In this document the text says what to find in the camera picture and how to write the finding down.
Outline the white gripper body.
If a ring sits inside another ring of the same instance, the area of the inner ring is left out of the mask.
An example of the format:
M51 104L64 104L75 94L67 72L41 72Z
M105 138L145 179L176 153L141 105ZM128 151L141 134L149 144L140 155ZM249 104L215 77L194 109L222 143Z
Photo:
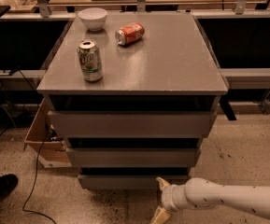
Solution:
M168 185L162 191L162 205L168 211L179 211L188 207L184 185Z

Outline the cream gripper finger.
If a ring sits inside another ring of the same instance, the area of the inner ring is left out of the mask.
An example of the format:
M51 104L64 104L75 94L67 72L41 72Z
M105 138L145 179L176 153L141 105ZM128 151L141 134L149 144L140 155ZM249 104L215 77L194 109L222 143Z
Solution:
M164 207L158 206L150 224L164 224L171 217L171 212Z
M171 186L169 182L167 182L165 179L161 177L157 177L156 180L158 182L160 191L164 191L165 189Z

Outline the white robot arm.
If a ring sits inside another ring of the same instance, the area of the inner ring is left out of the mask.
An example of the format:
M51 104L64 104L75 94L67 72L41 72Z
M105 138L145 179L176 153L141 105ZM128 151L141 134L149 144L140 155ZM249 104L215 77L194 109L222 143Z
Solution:
M203 178L192 178L183 185L160 177L156 180L162 192L161 205L150 224L164 224L176 211L210 209L218 204L270 220L270 187L227 186Z

